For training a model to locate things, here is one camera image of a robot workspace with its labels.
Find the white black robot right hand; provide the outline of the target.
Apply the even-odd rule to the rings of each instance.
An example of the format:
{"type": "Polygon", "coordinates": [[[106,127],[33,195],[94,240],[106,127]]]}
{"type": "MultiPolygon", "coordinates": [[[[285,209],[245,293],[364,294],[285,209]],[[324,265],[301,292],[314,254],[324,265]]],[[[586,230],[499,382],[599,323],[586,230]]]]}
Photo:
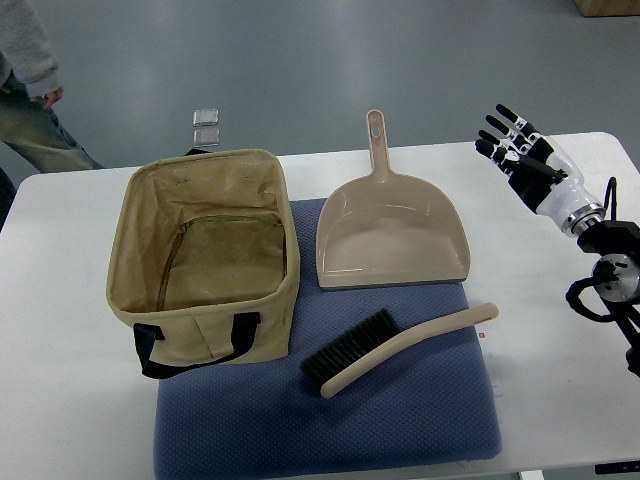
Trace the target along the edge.
{"type": "Polygon", "coordinates": [[[500,116],[488,115],[486,121],[502,136],[481,130],[475,148],[508,177],[524,205],[568,237],[602,222],[605,208],[587,192],[582,172],[557,142],[506,106],[499,104],[496,111],[500,116]]]}

